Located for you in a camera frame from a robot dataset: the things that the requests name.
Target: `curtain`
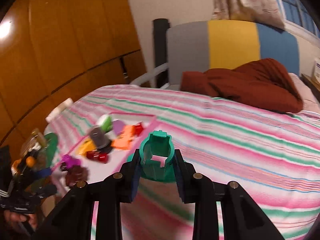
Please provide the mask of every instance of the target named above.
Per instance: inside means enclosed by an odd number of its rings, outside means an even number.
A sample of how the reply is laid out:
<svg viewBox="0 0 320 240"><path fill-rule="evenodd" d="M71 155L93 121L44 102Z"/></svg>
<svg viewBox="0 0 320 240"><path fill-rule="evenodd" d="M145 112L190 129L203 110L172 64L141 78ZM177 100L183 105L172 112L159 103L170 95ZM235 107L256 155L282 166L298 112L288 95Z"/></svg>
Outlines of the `curtain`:
<svg viewBox="0 0 320 240"><path fill-rule="evenodd" d="M284 19L276 0L213 0L213 20L259 22L284 30Z"/></svg>

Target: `window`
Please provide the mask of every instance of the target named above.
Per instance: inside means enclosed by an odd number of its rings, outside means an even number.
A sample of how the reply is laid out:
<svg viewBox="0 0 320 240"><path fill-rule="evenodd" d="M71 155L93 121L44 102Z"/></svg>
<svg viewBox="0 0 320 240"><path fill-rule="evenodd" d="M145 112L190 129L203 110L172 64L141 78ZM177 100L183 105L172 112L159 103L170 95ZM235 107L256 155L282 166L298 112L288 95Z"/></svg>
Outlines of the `window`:
<svg viewBox="0 0 320 240"><path fill-rule="evenodd" d="M306 8L299 0L277 0L284 18L320 38L320 31L313 22Z"/></svg>

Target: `pink toy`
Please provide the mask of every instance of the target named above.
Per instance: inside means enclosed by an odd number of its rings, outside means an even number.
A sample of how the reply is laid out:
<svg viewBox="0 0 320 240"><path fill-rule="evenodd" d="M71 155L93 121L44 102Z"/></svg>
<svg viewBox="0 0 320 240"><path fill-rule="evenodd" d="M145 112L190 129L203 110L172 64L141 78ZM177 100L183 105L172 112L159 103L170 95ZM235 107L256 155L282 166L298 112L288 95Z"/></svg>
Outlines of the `pink toy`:
<svg viewBox="0 0 320 240"><path fill-rule="evenodd" d="M81 161L76 159L68 154L64 155L61 159L61 166L60 169L62 171L67 171L75 165L81 165Z"/></svg>
<svg viewBox="0 0 320 240"><path fill-rule="evenodd" d="M113 129L113 132L116 134L116 136L119 136L120 134L123 133L124 127L125 127L125 123L122 122L121 120L114 120L112 122L112 129Z"/></svg>

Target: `mattress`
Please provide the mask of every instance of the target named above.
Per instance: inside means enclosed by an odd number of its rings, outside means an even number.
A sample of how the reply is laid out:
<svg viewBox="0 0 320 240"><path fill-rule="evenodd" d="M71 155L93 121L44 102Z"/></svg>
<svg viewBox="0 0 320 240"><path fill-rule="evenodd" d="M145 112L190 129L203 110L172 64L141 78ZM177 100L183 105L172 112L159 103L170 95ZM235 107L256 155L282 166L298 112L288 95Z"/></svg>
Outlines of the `mattress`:
<svg viewBox="0 0 320 240"><path fill-rule="evenodd" d="M101 115L114 111L155 115L153 129L170 134L197 172L212 181L240 183L285 239L303 239L315 222L320 212L319 115L277 114L181 91L107 86L48 125L45 132L59 136L53 165L74 150ZM111 161L119 166L106 164L106 176L118 171L125 158L112 156ZM194 205L181 202L175 183L141 179L134 202L121 205L121 216L124 239L192 239Z"/></svg>

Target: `human hand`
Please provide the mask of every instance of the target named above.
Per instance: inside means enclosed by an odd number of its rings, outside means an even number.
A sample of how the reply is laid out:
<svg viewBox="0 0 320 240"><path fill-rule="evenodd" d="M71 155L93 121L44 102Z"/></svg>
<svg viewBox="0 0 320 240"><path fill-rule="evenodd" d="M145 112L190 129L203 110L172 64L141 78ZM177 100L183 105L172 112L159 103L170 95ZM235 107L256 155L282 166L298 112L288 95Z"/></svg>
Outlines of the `human hand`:
<svg viewBox="0 0 320 240"><path fill-rule="evenodd" d="M36 214L17 214L9 210L4 211L4 219L8 225L13 228L15 231L22 233L18 222L25 222L28 220L31 227L35 230L38 225L38 219Z"/></svg>

